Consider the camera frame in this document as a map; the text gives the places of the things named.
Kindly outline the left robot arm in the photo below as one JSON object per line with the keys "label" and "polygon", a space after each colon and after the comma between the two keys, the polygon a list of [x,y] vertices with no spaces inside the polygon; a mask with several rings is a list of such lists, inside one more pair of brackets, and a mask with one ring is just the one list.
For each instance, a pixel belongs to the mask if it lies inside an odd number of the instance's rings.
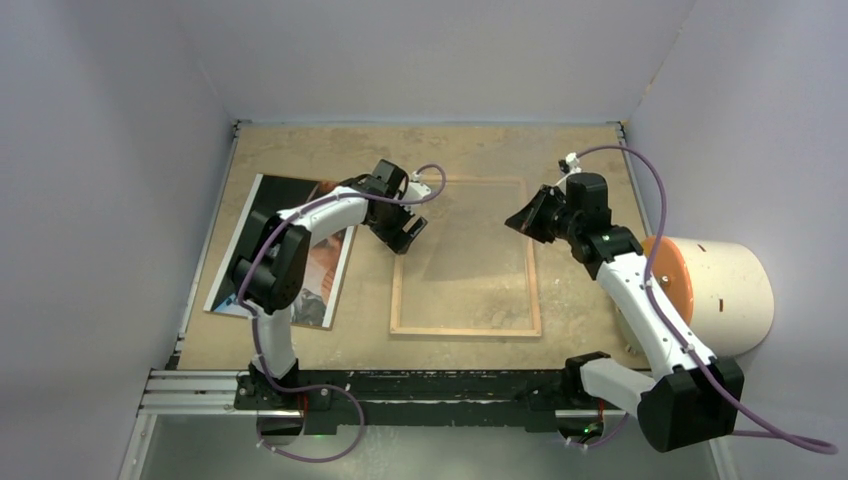
{"label": "left robot arm", "polygon": [[259,395],[272,408],[289,407],[302,389],[291,316],[310,250],[339,231],[364,225],[393,253],[405,254],[427,224],[416,216],[416,206],[446,186],[431,187],[421,174],[381,160],[372,172],[342,180],[315,199],[289,209],[254,211],[246,221],[248,236],[236,244],[227,275],[251,324],[251,374],[263,378]]}

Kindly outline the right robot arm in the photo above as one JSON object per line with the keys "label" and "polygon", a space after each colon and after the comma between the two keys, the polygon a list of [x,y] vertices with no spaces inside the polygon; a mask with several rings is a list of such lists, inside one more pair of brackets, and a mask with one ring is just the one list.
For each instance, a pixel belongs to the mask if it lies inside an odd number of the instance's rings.
{"label": "right robot arm", "polygon": [[505,224],[539,243],[566,241],[621,312],[651,369],[641,374],[603,352],[569,358],[564,399],[576,407],[596,398],[619,407],[658,452],[731,434],[744,386],[741,368],[703,343],[656,285],[640,242],[612,221],[604,177],[577,173],[563,181],[541,186]]}

